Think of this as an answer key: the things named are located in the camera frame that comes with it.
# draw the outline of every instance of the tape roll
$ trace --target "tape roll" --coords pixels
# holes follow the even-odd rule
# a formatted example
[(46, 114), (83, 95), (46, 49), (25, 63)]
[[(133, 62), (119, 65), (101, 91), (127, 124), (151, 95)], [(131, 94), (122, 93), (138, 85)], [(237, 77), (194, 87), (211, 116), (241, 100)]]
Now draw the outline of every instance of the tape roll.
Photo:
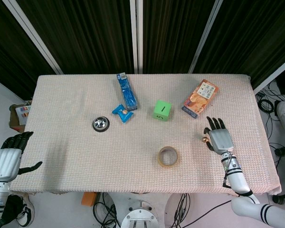
[(179, 153), (175, 148), (165, 146), (158, 152), (157, 161), (162, 167), (170, 168), (177, 163), (179, 157)]

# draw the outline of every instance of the blue snack wrapper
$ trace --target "blue snack wrapper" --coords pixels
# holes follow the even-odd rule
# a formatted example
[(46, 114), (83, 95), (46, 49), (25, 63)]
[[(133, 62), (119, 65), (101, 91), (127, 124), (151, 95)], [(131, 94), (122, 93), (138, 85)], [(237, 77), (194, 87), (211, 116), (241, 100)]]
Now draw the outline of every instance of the blue snack wrapper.
[(133, 113), (128, 112), (122, 104), (118, 105), (117, 108), (112, 111), (112, 113), (118, 114), (123, 123), (127, 122), (133, 115)]
[(125, 106), (128, 111), (133, 111), (137, 109), (137, 102), (132, 92), (131, 86), (127, 79), (125, 72), (117, 74), (117, 79), (122, 90)]

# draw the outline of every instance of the black curtain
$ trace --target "black curtain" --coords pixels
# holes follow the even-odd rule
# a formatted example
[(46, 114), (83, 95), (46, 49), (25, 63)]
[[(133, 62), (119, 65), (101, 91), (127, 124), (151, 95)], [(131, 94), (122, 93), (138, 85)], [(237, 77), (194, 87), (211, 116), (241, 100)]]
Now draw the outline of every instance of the black curtain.
[(285, 62), (285, 0), (224, 0), (194, 73), (251, 76), (256, 88)]
[(143, 1), (143, 72), (188, 73), (214, 0)]
[(133, 73), (129, 0), (17, 0), (65, 74)]
[(0, 0), (0, 83), (25, 100), (34, 94), (37, 78), (54, 71)]

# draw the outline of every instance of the green foam block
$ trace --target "green foam block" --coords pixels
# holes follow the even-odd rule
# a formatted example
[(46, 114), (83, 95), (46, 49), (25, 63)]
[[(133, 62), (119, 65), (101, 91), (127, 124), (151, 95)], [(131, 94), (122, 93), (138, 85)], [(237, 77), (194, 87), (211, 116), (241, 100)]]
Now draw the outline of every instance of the green foam block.
[(153, 118), (162, 121), (167, 121), (170, 109), (171, 109), (171, 103), (158, 100), (154, 108)]

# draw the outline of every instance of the robotic arm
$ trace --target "robotic arm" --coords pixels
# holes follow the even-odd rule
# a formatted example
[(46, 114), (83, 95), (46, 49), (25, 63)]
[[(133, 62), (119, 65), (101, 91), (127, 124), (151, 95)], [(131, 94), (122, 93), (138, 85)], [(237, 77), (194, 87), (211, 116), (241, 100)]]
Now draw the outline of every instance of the robotic arm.
[(42, 162), (20, 169), (23, 151), (33, 132), (24, 132), (8, 138), (0, 149), (0, 219), (10, 193), (10, 182), (17, 175), (36, 170)]
[(206, 142), (211, 151), (222, 156), (222, 164), (225, 170), (223, 187), (231, 188), (239, 197), (231, 201), (233, 211), (239, 216), (257, 219), (275, 228), (285, 228), (285, 210), (269, 205), (260, 204), (249, 188), (237, 158), (232, 154), (233, 142), (229, 131), (221, 119), (207, 117), (211, 130), (204, 129), (212, 142)]

